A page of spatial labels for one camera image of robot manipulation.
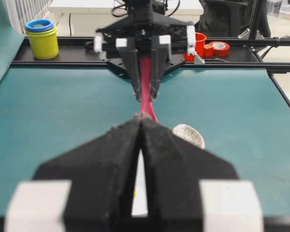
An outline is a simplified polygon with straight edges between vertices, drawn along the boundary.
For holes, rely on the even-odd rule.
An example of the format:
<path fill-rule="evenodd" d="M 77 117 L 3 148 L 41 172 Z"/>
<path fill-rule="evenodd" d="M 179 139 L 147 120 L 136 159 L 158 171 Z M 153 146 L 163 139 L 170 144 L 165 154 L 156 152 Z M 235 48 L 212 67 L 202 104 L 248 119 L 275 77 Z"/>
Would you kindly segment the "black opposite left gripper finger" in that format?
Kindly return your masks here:
<path fill-rule="evenodd" d="M 127 70 L 128 76 L 138 101 L 141 99 L 141 78 L 138 62 L 138 50 L 135 38 L 117 38 L 116 48 Z"/>
<path fill-rule="evenodd" d="M 168 61 L 172 58 L 172 44 L 170 35 L 152 37 L 150 50 L 150 97 L 157 98 L 161 78 L 164 76 Z"/>

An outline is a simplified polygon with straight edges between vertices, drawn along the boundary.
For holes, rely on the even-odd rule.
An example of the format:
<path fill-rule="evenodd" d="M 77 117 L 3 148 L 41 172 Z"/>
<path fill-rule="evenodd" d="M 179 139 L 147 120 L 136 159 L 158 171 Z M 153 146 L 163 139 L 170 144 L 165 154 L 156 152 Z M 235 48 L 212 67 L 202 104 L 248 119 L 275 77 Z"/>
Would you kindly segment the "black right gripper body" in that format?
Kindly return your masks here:
<path fill-rule="evenodd" d="M 101 60 L 118 57 L 117 48 L 128 45 L 132 38 L 132 47 L 141 53 L 149 52 L 154 37 L 158 43 L 170 43 L 172 54 L 195 52 L 195 26 L 189 21 L 181 21 L 149 10 L 136 10 L 127 17 L 104 28 L 97 29 L 94 38 L 94 51 Z"/>

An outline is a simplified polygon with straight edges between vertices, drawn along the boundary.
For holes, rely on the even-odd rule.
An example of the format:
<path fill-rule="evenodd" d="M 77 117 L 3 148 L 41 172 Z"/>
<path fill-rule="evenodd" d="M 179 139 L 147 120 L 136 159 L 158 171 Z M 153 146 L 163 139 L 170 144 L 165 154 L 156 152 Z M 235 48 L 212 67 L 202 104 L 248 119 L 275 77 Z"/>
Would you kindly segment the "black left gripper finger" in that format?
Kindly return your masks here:
<path fill-rule="evenodd" d="M 7 232 L 108 232 L 130 213 L 141 122 L 42 163 L 9 202 Z"/>
<path fill-rule="evenodd" d="M 262 232 L 261 203 L 233 165 L 143 119 L 149 217 L 159 232 Z"/>

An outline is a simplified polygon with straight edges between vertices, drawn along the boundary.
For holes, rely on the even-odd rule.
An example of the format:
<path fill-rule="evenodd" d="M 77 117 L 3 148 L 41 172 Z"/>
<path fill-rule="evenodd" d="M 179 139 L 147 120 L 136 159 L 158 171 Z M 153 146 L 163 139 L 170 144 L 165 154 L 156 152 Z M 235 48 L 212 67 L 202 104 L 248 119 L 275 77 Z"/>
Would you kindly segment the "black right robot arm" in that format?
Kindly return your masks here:
<path fill-rule="evenodd" d="M 141 103 L 134 145 L 144 159 L 149 230 L 262 232 L 252 182 L 241 180 L 231 163 L 158 124 L 154 114 L 152 101 L 172 54 L 195 52 L 194 25 L 160 14 L 153 0 L 124 5 L 127 17 L 98 29 L 94 49 L 101 59 L 122 59 Z"/>

